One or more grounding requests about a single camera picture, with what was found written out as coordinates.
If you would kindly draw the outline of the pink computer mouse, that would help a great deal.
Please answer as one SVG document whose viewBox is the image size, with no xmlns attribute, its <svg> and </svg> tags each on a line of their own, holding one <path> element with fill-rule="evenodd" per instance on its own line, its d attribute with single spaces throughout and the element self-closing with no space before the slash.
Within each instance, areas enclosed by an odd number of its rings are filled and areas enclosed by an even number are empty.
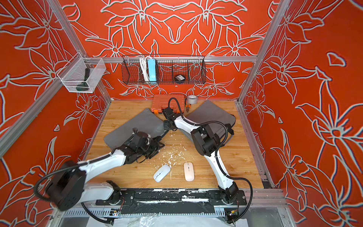
<svg viewBox="0 0 363 227">
<path fill-rule="evenodd" d="M 195 179 L 194 167 L 191 162 L 184 163 L 184 177 L 187 182 L 191 182 Z"/>
</svg>

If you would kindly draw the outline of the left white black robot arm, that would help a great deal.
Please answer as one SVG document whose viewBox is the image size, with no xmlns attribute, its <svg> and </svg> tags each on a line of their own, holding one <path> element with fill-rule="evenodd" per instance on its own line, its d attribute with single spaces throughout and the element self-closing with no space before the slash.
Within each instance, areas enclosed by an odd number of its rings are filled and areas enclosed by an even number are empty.
<svg viewBox="0 0 363 227">
<path fill-rule="evenodd" d="M 140 157 L 153 158 L 165 146 L 161 142 L 165 135 L 164 132 L 152 138 L 149 134 L 134 129 L 132 135 L 110 153 L 78 163 L 68 161 L 62 168 L 41 177 L 33 188 L 34 195 L 43 201 L 54 203 L 60 211 L 67 211 L 80 204 L 89 216 L 111 225 L 111 220 L 97 217 L 85 203 L 102 200 L 110 205 L 123 205 L 125 198 L 121 188 L 112 180 L 99 184 L 89 181 L 113 168 L 139 162 Z"/>
</svg>

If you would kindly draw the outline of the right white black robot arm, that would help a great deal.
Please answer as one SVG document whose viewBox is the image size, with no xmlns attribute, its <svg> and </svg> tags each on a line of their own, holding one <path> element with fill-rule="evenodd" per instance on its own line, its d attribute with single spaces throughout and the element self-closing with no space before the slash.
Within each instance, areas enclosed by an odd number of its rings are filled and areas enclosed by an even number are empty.
<svg viewBox="0 0 363 227">
<path fill-rule="evenodd" d="M 250 197 L 242 212 L 236 216 L 225 218 L 226 224 L 235 225 L 238 220 L 246 214 L 253 199 L 253 187 L 251 182 L 244 177 L 232 177 L 228 174 L 226 167 L 220 157 L 219 149 L 227 141 L 228 127 L 220 121 L 207 121 L 196 123 L 185 117 L 180 104 L 175 97 L 168 100 L 167 108 L 162 110 L 166 120 L 164 128 L 167 130 L 183 130 L 190 134 L 197 152 L 203 156 L 211 166 L 216 176 L 221 200 L 229 205 L 237 201 L 239 188 L 236 180 L 245 181 L 250 188 Z"/>
</svg>

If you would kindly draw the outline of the white computer mouse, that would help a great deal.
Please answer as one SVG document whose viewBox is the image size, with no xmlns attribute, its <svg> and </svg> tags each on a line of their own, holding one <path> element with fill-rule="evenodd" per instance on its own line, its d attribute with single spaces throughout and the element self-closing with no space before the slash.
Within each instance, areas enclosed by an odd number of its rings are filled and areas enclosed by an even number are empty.
<svg viewBox="0 0 363 227">
<path fill-rule="evenodd" d="M 161 166 L 153 175 L 153 179 L 156 182 L 162 181 L 171 171 L 171 168 L 168 165 Z"/>
</svg>

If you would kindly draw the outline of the orange tool case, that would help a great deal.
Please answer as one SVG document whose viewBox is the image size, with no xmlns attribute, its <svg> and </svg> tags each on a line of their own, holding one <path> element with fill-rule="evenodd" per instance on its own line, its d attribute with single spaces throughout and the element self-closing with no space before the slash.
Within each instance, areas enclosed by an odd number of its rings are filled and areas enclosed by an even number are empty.
<svg viewBox="0 0 363 227">
<path fill-rule="evenodd" d="M 181 107 L 181 112 L 184 113 L 184 109 L 185 109 L 185 96 L 184 95 L 179 95 L 179 94 L 174 94 L 174 95 L 155 95 L 154 99 L 153 99 L 153 103 L 151 106 L 151 112 L 155 113 L 155 114 L 161 114 L 163 109 L 166 109 L 167 107 L 171 107 L 172 110 L 175 113 L 180 113 L 179 108 L 177 106 L 177 103 L 175 100 L 172 100 L 169 103 L 169 100 L 174 97 L 178 100 L 179 105 Z"/>
</svg>

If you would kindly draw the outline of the small black square device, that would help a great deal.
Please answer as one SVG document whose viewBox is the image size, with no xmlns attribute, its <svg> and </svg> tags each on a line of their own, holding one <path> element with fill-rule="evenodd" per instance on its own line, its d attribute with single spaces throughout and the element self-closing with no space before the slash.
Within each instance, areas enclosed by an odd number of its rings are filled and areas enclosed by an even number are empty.
<svg viewBox="0 0 363 227">
<path fill-rule="evenodd" d="M 182 84 L 182 83 L 184 83 L 186 81 L 186 78 L 181 74 L 176 75 L 174 77 L 174 79 L 175 79 L 175 83 L 177 83 L 177 84 Z"/>
</svg>

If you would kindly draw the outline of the light blue power bank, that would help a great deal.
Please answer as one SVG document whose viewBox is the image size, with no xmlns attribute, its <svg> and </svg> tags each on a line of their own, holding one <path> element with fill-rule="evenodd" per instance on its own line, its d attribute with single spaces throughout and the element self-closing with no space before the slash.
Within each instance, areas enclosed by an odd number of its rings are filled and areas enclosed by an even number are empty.
<svg viewBox="0 0 363 227">
<path fill-rule="evenodd" d="M 148 66 L 149 81 L 151 84 L 156 84 L 156 82 L 157 82 L 156 60 L 148 59 L 147 66 Z"/>
</svg>

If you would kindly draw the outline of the dark green flashlight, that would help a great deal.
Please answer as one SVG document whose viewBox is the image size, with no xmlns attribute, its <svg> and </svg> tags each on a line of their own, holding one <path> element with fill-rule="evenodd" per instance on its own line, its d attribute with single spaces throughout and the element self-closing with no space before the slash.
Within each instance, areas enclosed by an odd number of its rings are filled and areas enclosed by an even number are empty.
<svg viewBox="0 0 363 227">
<path fill-rule="evenodd" d="M 89 75 L 90 75 L 90 68 L 85 68 L 84 80 L 83 80 L 83 82 L 81 82 L 80 84 L 78 84 L 76 86 L 76 91 L 88 91 L 89 90 L 89 86 L 87 84 Z"/>
</svg>

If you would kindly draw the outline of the grey duct tape roll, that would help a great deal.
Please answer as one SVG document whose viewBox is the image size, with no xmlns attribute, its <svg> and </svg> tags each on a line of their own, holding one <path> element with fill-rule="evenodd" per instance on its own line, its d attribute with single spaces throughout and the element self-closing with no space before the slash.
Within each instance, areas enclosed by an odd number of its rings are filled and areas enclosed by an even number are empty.
<svg viewBox="0 0 363 227">
<path fill-rule="evenodd" d="M 195 95 L 189 95 L 187 96 L 187 104 L 189 105 L 194 105 L 197 104 L 198 102 L 198 97 Z"/>
</svg>

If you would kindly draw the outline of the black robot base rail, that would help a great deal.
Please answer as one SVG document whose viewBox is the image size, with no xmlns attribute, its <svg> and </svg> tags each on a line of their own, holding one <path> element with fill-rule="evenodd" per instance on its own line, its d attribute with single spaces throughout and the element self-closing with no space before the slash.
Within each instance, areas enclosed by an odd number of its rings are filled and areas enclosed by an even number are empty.
<svg viewBox="0 0 363 227">
<path fill-rule="evenodd" d="M 118 215 L 178 215 L 222 217 L 235 209 L 245 208 L 244 191 L 237 193 L 234 202 L 223 202 L 215 189 L 121 189 L 122 198 L 115 205 L 97 200 L 94 208 L 108 208 Z"/>
</svg>

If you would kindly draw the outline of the clear acrylic wall box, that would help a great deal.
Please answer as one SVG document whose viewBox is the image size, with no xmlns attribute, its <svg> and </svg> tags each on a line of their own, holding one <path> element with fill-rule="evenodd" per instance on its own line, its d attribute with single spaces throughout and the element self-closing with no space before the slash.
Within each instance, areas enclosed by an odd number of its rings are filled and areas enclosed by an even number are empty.
<svg viewBox="0 0 363 227">
<path fill-rule="evenodd" d="M 76 91 L 76 86 L 83 82 L 85 68 L 90 68 L 87 80 L 88 91 Z M 93 93 L 106 71 L 102 58 L 85 58 L 76 53 L 57 73 L 63 86 L 71 93 Z"/>
</svg>

